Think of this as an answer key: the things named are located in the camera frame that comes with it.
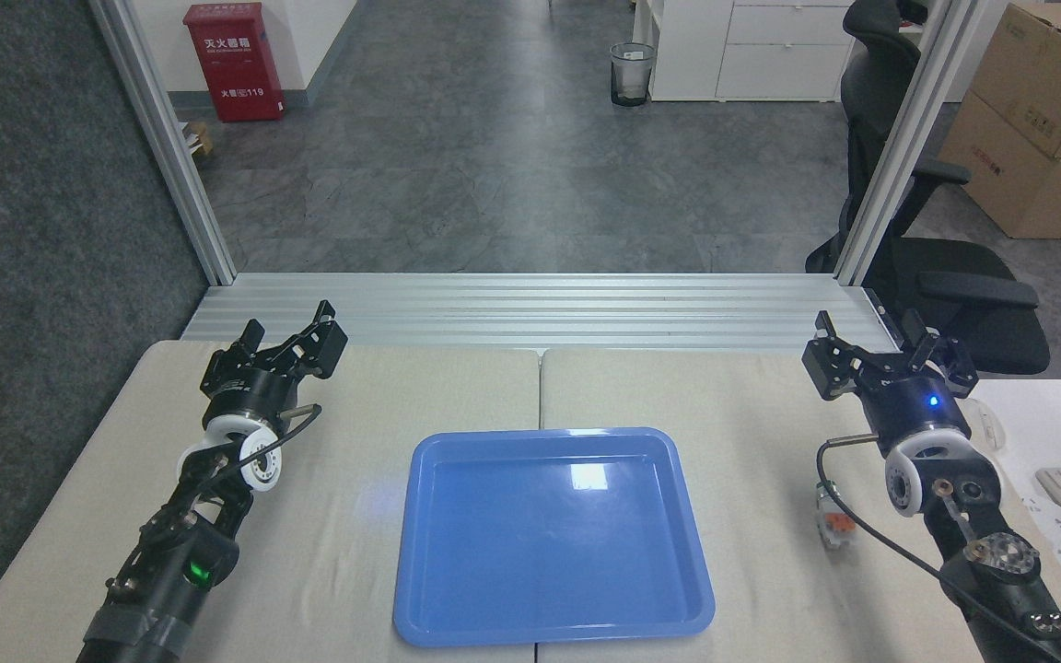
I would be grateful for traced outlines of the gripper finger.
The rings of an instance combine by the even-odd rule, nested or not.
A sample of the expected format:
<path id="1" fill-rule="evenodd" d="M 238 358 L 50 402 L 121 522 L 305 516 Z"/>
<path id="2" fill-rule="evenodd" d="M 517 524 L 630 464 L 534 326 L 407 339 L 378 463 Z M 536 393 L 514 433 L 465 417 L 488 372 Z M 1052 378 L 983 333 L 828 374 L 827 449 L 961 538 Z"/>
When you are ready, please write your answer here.
<path id="1" fill-rule="evenodd" d="M 834 401 L 846 392 L 855 392 L 860 366 L 875 361 L 873 353 L 839 339 L 828 310 L 818 311 L 814 335 L 805 345 L 801 364 L 823 400 Z"/>
<path id="2" fill-rule="evenodd" d="M 906 310 L 900 327 L 903 335 L 901 349 L 908 354 L 911 372 L 930 366 L 944 378 L 952 394 L 972 392 L 978 376 L 966 343 L 928 327 L 917 310 Z"/>
<path id="3" fill-rule="evenodd" d="M 321 299 L 313 320 L 303 331 L 266 349 L 268 357 L 265 357 L 265 364 L 269 373 L 292 380 L 302 380 L 307 376 L 315 376 L 321 380 L 331 377 L 348 344 L 348 335 L 335 315 L 332 303 L 328 299 Z"/>
<path id="4" fill-rule="evenodd" d="M 204 370 L 203 383 L 220 383 L 233 378 L 260 348 L 264 328 L 259 320 L 248 320 L 240 337 L 227 349 L 215 351 Z"/>

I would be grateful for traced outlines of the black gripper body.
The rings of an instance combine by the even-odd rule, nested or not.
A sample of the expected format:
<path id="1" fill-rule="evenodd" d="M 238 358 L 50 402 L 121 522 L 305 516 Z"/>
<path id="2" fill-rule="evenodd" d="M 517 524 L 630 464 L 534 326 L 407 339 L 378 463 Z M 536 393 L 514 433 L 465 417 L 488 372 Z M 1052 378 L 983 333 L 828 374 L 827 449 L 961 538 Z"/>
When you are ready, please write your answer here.
<path id="1" fill-rule="evenodd" d="M 890 452 L 906 437 L 936 428 L 970 436 L 970 428 L 944 378 L 926 366 L 914 373 L 866 373 L 866 418 L 879 437 L 880 452 Z"/>
<path id="2" fill-rule="evenodd" d="M 236 366 L 223 357 L 211 357 L 202 380 L 202 394 L 209 399 L 202 425 L 220 415 L 238 415 L 283 425 L 283 411 L 297 406 L 299 378 L 278 376 L 256 366 Z"/>

